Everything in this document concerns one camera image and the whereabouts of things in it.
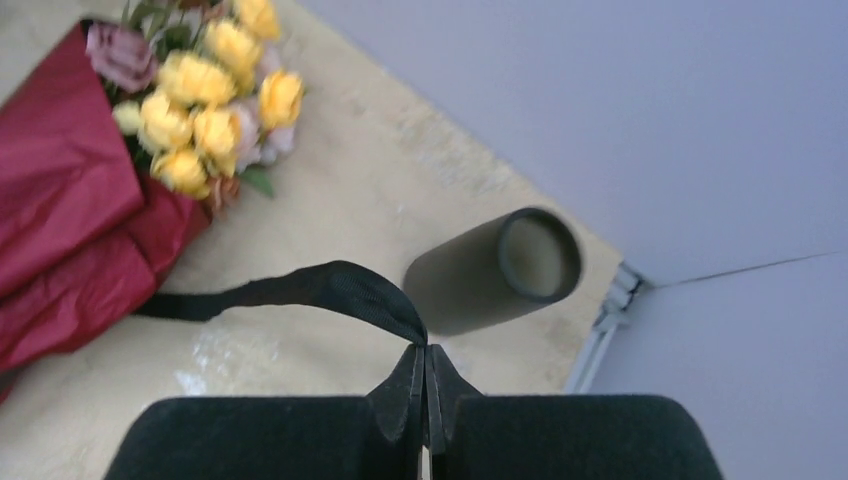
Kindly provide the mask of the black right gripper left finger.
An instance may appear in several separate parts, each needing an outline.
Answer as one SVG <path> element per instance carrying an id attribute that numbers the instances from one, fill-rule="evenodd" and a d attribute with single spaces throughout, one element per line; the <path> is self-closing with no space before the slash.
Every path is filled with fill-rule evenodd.
<path id="1" fill-rule="evenodd" d="M 424 350 L 364 396 L 180 397 L 133 422 L 108 479 L 412 479 Z"/>

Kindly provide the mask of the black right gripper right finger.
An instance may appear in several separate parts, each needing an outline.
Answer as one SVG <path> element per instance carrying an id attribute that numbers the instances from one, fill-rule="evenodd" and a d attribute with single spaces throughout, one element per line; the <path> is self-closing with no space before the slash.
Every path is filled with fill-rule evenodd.
<path id="1" fill-rule="evenodd" d="M 657 395 L 485 395 L 427 349 L 437 479 L 720 479 L 690 413 Z"/>

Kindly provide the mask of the black ribbon with gold lettering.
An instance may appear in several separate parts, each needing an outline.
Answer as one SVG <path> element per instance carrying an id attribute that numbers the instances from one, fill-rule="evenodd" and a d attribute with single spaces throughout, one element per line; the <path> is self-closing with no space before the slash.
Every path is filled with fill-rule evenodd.
<path id="1" fill-rule="evenodd" d="M 156 293 L 134 313 L 208 322 L 231 308 L 286 305 L 314 307 L 355 318 L 416 346 L 428 342 L 427 330 L 402 290 L 372 270 L 341 260 L 252 280 L 217 293 Z"/>

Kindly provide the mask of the flower bouquet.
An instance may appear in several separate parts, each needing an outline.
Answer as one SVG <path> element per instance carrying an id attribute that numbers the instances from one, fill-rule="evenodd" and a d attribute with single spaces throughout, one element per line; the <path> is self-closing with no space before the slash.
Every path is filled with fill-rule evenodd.
<path id="1" fill-rule="evenodd" d="M 148 300 L 238 197 L 266 196 L 306 87 L 270 1 L 83 18 L 1 109 L 1 392 Z"/>

